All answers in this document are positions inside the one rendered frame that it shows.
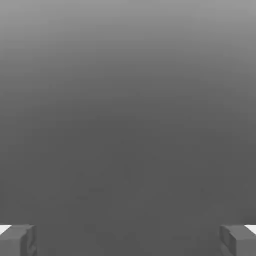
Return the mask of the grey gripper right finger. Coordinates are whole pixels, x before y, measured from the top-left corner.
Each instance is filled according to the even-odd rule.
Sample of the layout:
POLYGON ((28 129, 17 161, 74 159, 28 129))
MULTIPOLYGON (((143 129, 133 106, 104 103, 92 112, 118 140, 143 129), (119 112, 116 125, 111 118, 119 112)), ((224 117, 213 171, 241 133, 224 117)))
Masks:
POLYGON ((256 256, 256 224, 221 225, 221 256, 256 256))

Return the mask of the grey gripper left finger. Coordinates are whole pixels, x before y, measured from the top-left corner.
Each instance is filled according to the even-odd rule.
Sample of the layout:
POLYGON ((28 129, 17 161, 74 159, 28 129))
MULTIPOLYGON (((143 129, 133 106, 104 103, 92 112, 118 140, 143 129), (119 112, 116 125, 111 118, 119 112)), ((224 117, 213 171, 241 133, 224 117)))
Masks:
POLYGON ((37 226, 0 225, 0 256, 37 256, 37 226))

